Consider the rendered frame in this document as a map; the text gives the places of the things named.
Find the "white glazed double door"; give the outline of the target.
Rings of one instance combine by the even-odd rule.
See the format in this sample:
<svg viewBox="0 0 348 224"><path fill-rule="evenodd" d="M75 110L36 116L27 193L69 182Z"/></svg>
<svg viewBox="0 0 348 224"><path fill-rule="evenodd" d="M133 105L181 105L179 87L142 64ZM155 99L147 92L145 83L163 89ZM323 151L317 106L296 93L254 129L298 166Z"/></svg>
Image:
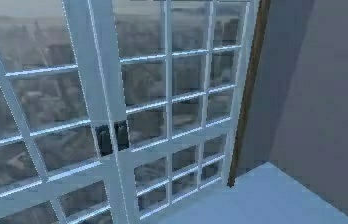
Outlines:
<svg viewBox="0 0 348 224"><path fill-rule="evenodd" d="M0 0L0 224L157 224L223 189L259 6Z"/></svg>

